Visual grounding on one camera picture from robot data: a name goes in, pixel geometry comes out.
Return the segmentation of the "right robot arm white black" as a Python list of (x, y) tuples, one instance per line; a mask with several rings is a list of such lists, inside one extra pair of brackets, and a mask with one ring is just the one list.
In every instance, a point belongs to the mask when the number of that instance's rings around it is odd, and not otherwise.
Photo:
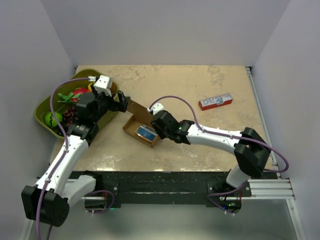
[(263, 175), (271, 151), (254, 129), (246, 127), (243, 131), (226, 131), (197, 126), (191, 120), (177, 121), (166, 110), (153, 110), (151, 114), (151, 125), (160, 139), (212, 147), (235, 156), (237, 165), (229, 171), (222, 185), (227, 196), (235, 196), (248, 179)]

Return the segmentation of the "orange sponge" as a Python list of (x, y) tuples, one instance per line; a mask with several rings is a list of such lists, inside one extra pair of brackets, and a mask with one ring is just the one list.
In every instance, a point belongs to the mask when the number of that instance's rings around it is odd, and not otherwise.
[(135, 133), (142, 138), (143, 140), (152, 143), (156, 136), (157, 133), (156, 131), (152, 128), (149, 127), (148, 125), (141, 124), (135, 131)]

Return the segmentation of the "brown cardboard paper box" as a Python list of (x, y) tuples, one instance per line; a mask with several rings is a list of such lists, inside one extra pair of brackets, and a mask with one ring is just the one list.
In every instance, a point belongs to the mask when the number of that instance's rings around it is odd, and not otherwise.
[(127, 111), (131, 113), (131, 117), (122, 127), (123, 131), (153, 149), (160, 138), (152, 128), (152, 115), (147, 111), (146, 107), (133, 100), (129, 101)]

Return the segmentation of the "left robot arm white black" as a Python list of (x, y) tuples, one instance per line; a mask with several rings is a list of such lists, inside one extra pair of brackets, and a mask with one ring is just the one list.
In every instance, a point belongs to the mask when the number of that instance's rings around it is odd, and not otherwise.
[(104, 92), (86, 92), (79, 97), (75, 120), (58, 155), (35, 185), (27, 185), (21, 192), (27, 219), (60, 227), (77, 201), (88, 194), (99, 196), (103, 192), (102, 176), (92, 171), (85, 171), (70, 185), (67, 181), (96, 137), (99, 120), (107, 112), (127, 111), (131, 98), (120, 90), (117, 96), (118, 100), (115, 100)]

